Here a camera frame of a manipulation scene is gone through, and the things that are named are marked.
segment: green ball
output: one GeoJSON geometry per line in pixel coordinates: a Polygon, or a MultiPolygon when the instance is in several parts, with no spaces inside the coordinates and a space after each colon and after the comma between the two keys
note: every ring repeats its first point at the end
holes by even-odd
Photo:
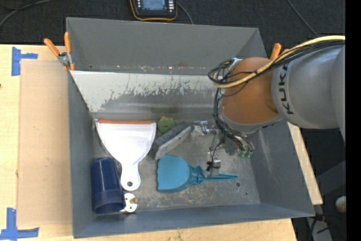
{"type": "Polygon", "coordinates": [[[158,126],[158,130],[162,134],[165,134],[175,127],[175,121],[171,117],[162,117],[158,121],[157,126],[158,126]]]}

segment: blue plastic scoop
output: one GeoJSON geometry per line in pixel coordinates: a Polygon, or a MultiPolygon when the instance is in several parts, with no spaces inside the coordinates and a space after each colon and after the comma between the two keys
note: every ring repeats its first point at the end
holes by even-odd
{"type": "Polygon", "coordinates": [[[202,167],[193,167],[181,157],[164,155],[158,161],[157,181],[158,192],[175,193],[185,190],[192,184],[200,186],[203,181],[226,181],[237,179],[237,175],[219,174],[206,178],[202,167]]]}

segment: black carpet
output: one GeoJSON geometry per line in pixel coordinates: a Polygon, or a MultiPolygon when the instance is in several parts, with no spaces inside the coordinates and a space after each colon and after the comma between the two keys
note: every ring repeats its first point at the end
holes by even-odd
{"type": "MultiPolygon", "coordinates": [[[[63,45],[65,20],[69,16],[135,20],[129,0],[38,1],[43,0],[0,0],[0,43],[42,45],[47,37],[54,44],[63,45]]],[[[345,0],[178,1],[194,24],[259,28],[268,56],[275,42],[291,48],[317,36],[345,35],[345,0]]],[[[174,22],[187,24],[190,20],[180,9],[174,22]]],[[[345,145],[338,130],[303,130],[303,136],[316,176],[345,160],[345,145]]],[[[333,194],[325,196],[325,200],[333,202],[339,192],[333,194]]],[[[298,235],[299,240],[310,240],[302,239],[300,231],[298,235]]]]}

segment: dustpan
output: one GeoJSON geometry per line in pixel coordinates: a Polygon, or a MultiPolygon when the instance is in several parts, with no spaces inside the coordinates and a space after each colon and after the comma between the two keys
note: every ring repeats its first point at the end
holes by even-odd
{"type": "Polygon", "coordinates": [[[158,192],[175,193],[185,190],[190,185],[200,186],[204,181],[226,181],[237,179],[237,175],[219,174],[204,177],[201,166],[189,165],[179,156],[164,155],[158,161],[158,192]]]}
{"type": "Polygon", "coordinates": [[[121,185],[126,191],[140,186],[138,163],[148,154],[157,124],[151,121],[96,120],[96,128],[108,152],[121,163],[121,185]]]}

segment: blue tape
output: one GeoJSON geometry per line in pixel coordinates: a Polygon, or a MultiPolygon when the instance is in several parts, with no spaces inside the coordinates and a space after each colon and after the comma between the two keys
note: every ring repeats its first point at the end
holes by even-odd
{"type": "Polygon", "coordinates": [[[20,61],[22,59],[37,59],[38,55],[33,53],[21,54],[21,50],[15,46],[12,47],[11,75],[20,75],[20,61]]]}
{"type": "Polygon", "coordinates": [[[7,208],[6,210],[6,228],[0,232],[0,240],[17,241],[19,238],[38,237],[39,228],[29,230],[18,230],[16,227],[16,210],[7,208]]]}

